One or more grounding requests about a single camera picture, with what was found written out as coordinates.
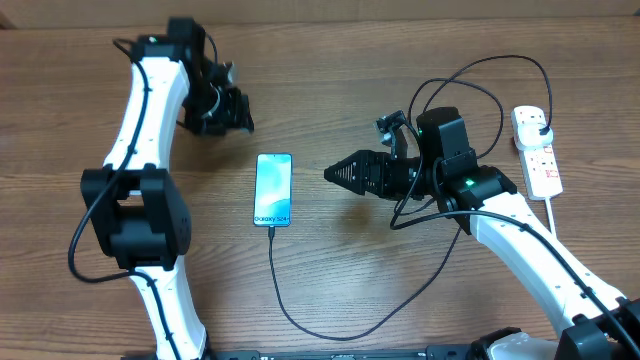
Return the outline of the blue Galaxy smartphone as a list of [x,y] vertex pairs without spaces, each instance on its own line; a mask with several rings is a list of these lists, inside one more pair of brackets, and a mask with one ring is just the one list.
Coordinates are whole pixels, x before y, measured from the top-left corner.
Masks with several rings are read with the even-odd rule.
[[259,227],[291,224],[293,157],[288,153],[257,156],[253,223]]

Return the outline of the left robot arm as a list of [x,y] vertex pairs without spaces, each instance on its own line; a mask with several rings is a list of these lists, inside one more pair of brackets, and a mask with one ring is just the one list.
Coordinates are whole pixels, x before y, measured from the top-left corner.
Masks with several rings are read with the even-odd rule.
[[118,136],[103,165],[84,170],[86,213],[74,232],[68,266],[82,282],[75,252],[92,226],[102,252],[143,300],[156,339],[153,359],[212,359],[185,270],[192,235],[189,209],[169,172],[177,127],[196,136],[253,132],[249,99],[235,86],[235,65],[208,58],[213,41],[190,17],[172,17],[164,34],[114,39],[131,63],[131,88]]

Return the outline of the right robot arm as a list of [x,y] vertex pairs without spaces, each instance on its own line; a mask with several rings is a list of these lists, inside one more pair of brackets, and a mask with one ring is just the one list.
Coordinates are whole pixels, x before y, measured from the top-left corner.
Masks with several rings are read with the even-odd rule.
[[472,342],[468,359],[636,359],[639,303],[584,266],[538,220],[516,185],[481,166],[454,107],[422,113],[412,132],[419,154],[406,155],[397,111],[377,120],[390,152],[359,150],[329,166],[327,181],[356,194],[406,202],[430,196],[435,218],[452,218],[489,248],[542,308],[558,338],[534,339],[507,327]]

